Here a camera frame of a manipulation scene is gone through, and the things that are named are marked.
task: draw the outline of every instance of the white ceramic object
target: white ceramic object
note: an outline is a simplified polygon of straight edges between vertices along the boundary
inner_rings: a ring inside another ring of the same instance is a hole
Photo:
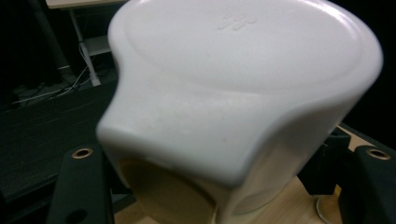
[[[107,156],[127,186],[125,158],[190,179],[218,223],[274,198],[382,67],[372,31],[320,0],[131,0],[108,38]]]

